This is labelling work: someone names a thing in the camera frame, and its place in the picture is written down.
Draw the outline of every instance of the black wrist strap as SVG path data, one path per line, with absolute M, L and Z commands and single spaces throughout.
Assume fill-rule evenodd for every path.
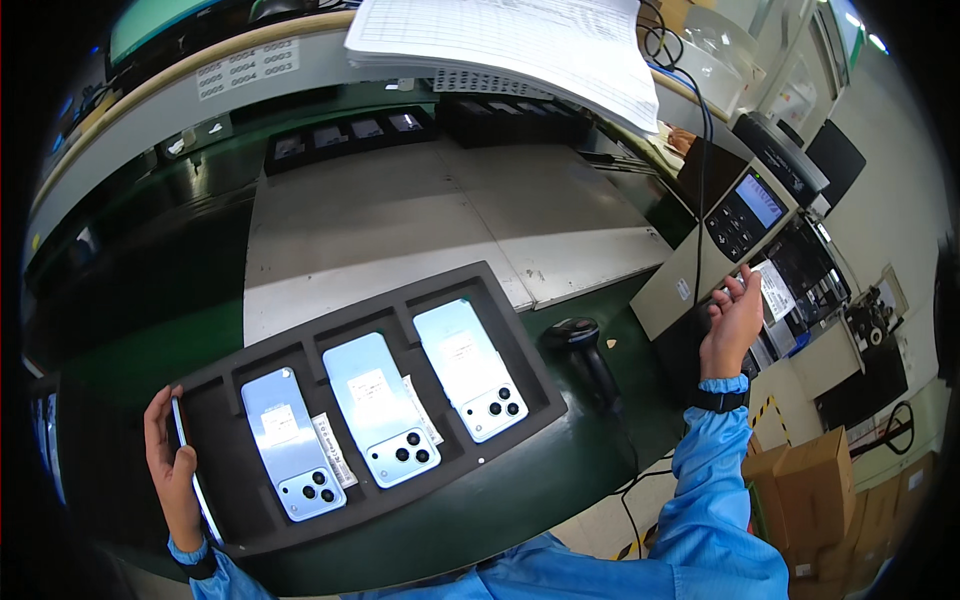
M 197 581 L 209 579 L 213 577 L 213 574 L 217 571 L 217 557 L 213 553 L 213 548 L 210 547 L 209 543 L 206 547 L 206 554 L 204 554 L 204 557 L 197 561 L 196 564 L 183 564 L 180 561 L 177 561 L 177 564 L 180 565 L 180 568 L 186 573 L 187 577 L 196 579 Z
M 704 392 L 700 388 L 690 396 L 690 406 L 696 406 L 714 413 L 729 413 L 750 403 L 750 390 L 740 394 L 715 394 Z

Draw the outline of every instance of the jacket sleeve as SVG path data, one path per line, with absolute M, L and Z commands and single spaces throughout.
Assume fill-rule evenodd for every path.
M 660 511 L 650 558 L 674 565 L 677 597 L 786 598 L 780 553 L 747 532 L 750 495 L 740 464 L 751 429 L 747 408 L 717 414 L 689 408 L 673 458 L 674 498 Z
M 276 600 L 273 594 L 263 588 L 253 577 L 243 572 L 229 556 L 219 549 L 204 544 L 194 552 L 182 552 L 174 545 L 173 538 L 167 541 L 167 548 L 181 564 L 196 564 L 206 554 L 207 548 L 217 559 L 217 570 L 213 577 L 203 580 L 190 579 L 190 591 L 197 600 Z

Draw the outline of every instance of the paper stack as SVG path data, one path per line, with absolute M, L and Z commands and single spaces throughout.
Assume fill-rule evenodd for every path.
M 345 46 L 354 66 L 469 69 L 568 98 L 628 131 L 658 131 L 636 46 L 636 0 L 366 0 Z

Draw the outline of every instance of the smartphone back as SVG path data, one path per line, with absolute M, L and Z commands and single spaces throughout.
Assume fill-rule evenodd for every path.
M 284 367 L 244 384 L 240 397 L 263 466 L 290 519 L 303 521 L 347 504 L 293 369 Z
M 414 328 L 450 405 L 475 442 L 527 416 L 527 405 L 469 300 L 418 314 Z
M 324 352 L 330 387 L 376 485 L 390 488 L 435 467 L 430 441 L 387 342 L 369 333 Z

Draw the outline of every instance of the barcode scanner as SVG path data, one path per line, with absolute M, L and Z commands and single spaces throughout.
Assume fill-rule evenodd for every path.
M 590 317 L 564 319 L 547 327 L 542 335 L 545 346 L 571 352 L 575 361 L 596 385 L 602 408 L 620 415 L 623 410 L 620 388 L 613 379 L 613 373 L 607 366 L 607 361 L 597 349 L 599 339 L 600 325 Z

